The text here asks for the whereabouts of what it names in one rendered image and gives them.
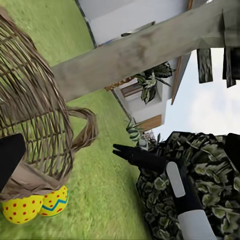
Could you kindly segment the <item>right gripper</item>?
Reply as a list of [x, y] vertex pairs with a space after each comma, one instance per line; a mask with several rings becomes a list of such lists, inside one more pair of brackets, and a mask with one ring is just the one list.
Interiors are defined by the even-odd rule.
[[114, 144], [113, 147], [117, 149], [114, 150], [113, 153], [128, 161], [130, 165], [152, 171], [156, 161], [156, 154], [144, 151], [140, 146], [131, 147]]

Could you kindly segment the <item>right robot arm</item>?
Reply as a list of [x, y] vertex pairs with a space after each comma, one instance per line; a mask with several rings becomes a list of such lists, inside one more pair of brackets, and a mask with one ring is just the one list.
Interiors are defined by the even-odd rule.
[[183, 240], [217, 240], [198, 198], [185, 161], [148, 152], [148, 139], [141, 138], [136, 147], [114, 144], [113, 153], [137, 167], [168, 176], [169, 186]]

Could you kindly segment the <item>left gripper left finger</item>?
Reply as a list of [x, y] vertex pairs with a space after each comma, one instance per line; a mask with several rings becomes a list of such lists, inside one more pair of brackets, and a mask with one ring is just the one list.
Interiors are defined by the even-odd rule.
[[26, 154], [26, 148], [23, 133], [0, 138], [0, 193]]

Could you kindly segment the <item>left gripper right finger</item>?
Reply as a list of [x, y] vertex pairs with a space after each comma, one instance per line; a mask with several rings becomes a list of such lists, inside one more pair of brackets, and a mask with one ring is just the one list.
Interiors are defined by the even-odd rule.
[[240, 173], [240, 135], [229, 133], [224, 144], [224, 151]]

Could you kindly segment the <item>easter egg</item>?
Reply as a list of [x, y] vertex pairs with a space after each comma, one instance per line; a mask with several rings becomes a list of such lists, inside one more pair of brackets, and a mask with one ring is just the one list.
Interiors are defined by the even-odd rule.
[[43, 196], [31, 196], [30, 198], [2, 204], [4, 216], [14, 224], [24, 224], [31, 221], [43, 205]]
[[[31, 196], [43, 196], [43, 205], [39, 211], [39, 214], [47, 217], [47, 218], [54, 218], [58, 216], [66, 207], [69, 200], [69, 191], [66, 186], [63, 186], [62, 189], [57, 191], [48, 193], [46, 195], [31, 195]], [[30, 197], [31, 197], [30, 196]], [[30, 197], [23, 197], [22, 199], [27, 199]], [[2, 201], [3, 204], [7, 204], [8, 202], [13, 202], [16, 199], [11, 199], [10, 201]]]

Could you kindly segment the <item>wicker basket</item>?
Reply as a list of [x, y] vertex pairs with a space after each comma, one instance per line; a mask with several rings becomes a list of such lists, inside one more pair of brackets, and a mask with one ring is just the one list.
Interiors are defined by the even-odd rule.
[[[9, 108], [8, 112], [13, 121], [7, 124], [4, 112], [0, 110], [0, 120], [3, 123], [0, 123], [0, 138], [5, 136], [4, 129], [6, 129], [6, 136], [10, 136], [8, 127], [17, 126], [20, 123], [26, 143], [26, 153], [0, 193], [0, 203], [2, 203], [11, 199], [30, 197], [32, 194], [47, 195], [62, 189], [71, 175], [73, 162], [76, 158], [75, 153], [90, 146], [99, 135], [99, 130], [97, 116], [90, 109], [66, 105], [49, 62], [38, 52], [31, 37], [16, 24], [8, 9], [1, 6], [0, 29], [9, 33], [9, 36], [6, 36], [0, 31], [2, 37], [0, 38], [0, 46], [2, 46], [0, 53], [12, 65], [10, 68], [6, 62], [0, 61], [0, 64], [6, 69], [0, 72], [0, 78], [11, 90], [9, 91], [6, 86], [0, 83], [0, 105]], [[37, 73], [43, 85], [40, 85], [32, 70]], [[29, 91], [23, 90], [24, 86], [19, 79], [25, 82]], [[46, 88], [48, 98], [43, 88]], [[32, 116], [21, 97], [25, 97], [32, 111]], [[24, 106], [28, 118], [16, 120], [14, 114], [18, 104], [16, 99]], [[41, 102], [45, 104], [47, 111], [44, 110]], [[44, 115], [44, 123], [42, 115]], [[87, 120], [86, 126], [75, 140], [73, 140], [74, 128], [70, 116]], [[23, 126], [23, 122], [28, 120], [33, 120], [36, 128], [34, 130], [35, 139], [29, 136], [28, 131]], [[45, 136], [43, 136], [43, 126]], [[32, 159], [29, 161], [29, 148], [34, 142], [37, 147], [37, 158], [34, 160], [36, 151], [34, 149]], [[63, 153], [61, 153], [61, 144]], [[45, 157], [46, 150], [47, 156]]]

